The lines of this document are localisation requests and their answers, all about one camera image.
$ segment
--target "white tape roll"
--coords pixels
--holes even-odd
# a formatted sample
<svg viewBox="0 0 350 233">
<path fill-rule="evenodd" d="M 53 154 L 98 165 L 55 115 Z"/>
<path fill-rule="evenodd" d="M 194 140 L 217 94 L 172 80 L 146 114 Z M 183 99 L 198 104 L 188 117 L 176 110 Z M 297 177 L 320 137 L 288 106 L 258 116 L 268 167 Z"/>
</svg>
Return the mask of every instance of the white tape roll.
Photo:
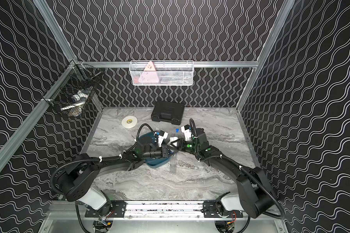
<svg viewBox="0 0 350 233">
<path fill-rule="evenodd" d="M 137 124 L 137 118 L 134 116 L 126 116 L 122 120 L 122 126 L 126 129 L 133 128 L 135 127 L 136 124 Z"/>
</svg>

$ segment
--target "marble tabletop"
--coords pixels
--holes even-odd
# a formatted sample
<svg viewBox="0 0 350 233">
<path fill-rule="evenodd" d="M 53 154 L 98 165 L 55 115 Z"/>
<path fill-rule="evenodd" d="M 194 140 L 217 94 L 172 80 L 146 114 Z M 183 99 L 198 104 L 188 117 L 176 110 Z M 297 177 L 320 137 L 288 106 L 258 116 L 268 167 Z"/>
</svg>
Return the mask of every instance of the marble tabletop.
<svg viewBox="0 0 350 233">
<path fill-rule="evenodd" d="M 149 124 L 153 130 L 163 130 L 173 136 L 180 126 L 189 124 L 193 118 L 197 128 L 204 128 L 210 145 L 217 147 L 226 156 L 254 167 L 235 109 L 232 108 L 185 108 L 180 126 L 167 122 L 153 122 L 153 108 L 104 109 L 94 137 L 88 147 L 89 156 L 117 156 L 129 148 L 141 124 Z M 135 116 L 138 124 L 126 129 L 121 120 Z M 144 127 L 141 134 L 149 132 Z M 169 172 L 169 164 L 152 169 L 142 165 L 133 171 L 119 171 L 102 175 L 94 180 L 94 186 L 103 190 L 112 199 L 124 200 L 211 200 L 231 191 L 235 183 L 222 172 L 199 163 L 194 155 L 177 154 L 176 174 Z"/>
</svg>

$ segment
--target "white wavy line pattern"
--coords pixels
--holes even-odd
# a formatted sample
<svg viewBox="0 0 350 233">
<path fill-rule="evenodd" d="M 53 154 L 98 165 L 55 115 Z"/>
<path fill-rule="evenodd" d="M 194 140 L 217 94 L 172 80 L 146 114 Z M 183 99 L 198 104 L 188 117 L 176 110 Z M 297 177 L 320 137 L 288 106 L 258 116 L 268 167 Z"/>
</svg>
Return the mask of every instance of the white wavy line pattern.
<svg viewBox="0 0 350 233">
<path fill-rule="evenodd" d="M 67 64 L 32 0 L 0 1 L 0 149 Z"/>
<path fill-rule="evenodd" d="M 38 232 L 52 199 L 49 177 L 78 155 L 95 118 L 63 118 L 51 108 L 42 116 L 0 173 L 0 232 Z"/>
<path fill-rule="evenodd" d="M 106 107 L 151 107 L 158 100 L 190 107 L 236 107 L 252 72 L 252 68 L 195 70 L 192 86 L 134 86 L 128 69 L 106 69 L 96 93 Z"/>
<path fill-rule="evenodd" d="M 81 61 L 254 61 L 283 0 L 48 0 Z"/>
<path fill-rule="evenodd" d="M 242 110 L 292 233 L 350 232 L 350 1 L 296 1 Z"/>
</svg>

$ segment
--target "black carrying case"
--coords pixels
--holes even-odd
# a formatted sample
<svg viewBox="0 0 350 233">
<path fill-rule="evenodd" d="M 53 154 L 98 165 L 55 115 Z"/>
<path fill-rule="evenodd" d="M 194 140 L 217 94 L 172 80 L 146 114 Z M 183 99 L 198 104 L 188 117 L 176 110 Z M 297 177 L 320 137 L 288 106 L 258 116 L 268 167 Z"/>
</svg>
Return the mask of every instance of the black carrying case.
<svg viewBox="0 0 350 233">
<path fill-rule="evenodd" d="M 154 122 L 170 122 L 171 124 L 180 125 L 183 117 L 185 104 L 157 101 L 154 105 L 151 119 Z"/>
</svg>

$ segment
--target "clear plastic tube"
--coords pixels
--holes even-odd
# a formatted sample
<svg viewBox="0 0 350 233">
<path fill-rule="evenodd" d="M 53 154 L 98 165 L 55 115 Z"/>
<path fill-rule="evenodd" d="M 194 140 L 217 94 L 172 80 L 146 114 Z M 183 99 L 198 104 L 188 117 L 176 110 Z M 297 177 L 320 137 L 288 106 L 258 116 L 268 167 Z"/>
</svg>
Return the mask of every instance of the clear plastic tube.
<svg viewBox="0 0 350 233">
<path fill-rule="evenodd" d="M 176 133 L 174 135 L 175 137 L 175 140 L 178 138 L 178 132 L 179 132 L 179 129 L 176 129 Z M 170 161 L 169 161 L 169 165 L 170 165 L 170 174 L 176 174 L 176 166 L 177 166 L 177 157 L 178 157 L 178 154 L 175 153 L 171 156 L 170 158 Z"/>
</svg>

